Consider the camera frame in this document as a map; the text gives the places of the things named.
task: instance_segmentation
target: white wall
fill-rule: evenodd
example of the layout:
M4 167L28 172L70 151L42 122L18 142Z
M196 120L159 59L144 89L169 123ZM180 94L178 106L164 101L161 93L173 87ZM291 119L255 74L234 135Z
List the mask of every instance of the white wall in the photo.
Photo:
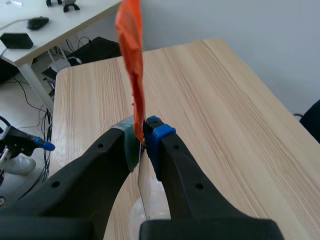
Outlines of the white wall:
M318 0L141 0L143 43L221 38L289 111L304 113L320 99L319 9ZM115 40L114 17L86 34Z

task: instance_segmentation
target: orange plastic bag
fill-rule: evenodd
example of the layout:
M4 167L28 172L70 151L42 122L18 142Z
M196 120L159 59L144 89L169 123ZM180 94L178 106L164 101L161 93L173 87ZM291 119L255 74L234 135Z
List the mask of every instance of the orange plastic bag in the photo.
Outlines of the orange plastic bag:
M130 77L133 96L133 132L143 142L142 124L145 118L145 97L142 85L142 22L140 0L124 0L115 19L121 55Z

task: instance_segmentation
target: wood grain surface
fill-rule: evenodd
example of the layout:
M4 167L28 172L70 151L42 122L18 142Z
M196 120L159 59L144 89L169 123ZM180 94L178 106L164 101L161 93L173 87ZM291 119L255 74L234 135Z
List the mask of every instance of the wood grain surface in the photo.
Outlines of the wood grain surface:
M320 145L221 40L143 54L146 116L173 126L218 190L244 213L271 218L287 240L320 236ZM132 111L123 59L57 76L51 174ZM137 169L122 186L105 239L126 240L139 196Z

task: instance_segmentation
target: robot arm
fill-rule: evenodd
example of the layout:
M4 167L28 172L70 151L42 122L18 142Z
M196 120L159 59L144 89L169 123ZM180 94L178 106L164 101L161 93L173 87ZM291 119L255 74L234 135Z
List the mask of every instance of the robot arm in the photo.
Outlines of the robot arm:
M166 131L164 125L159 118L148 118L143 131L171 220L144 222L140 240L284 239L274 221L249 217L233 207L175 131ZM128 159L131 153L138 158L132 126L111 128L38 191L0 211L1 239L102 240L116 196L138 163Z

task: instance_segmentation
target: black chair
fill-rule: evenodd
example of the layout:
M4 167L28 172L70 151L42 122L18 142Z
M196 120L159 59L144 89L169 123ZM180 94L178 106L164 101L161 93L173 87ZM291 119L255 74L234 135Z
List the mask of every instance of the black chair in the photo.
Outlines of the black chair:
M300 123L320 143L320 100L317 101L304 115L294 114L301 117Z

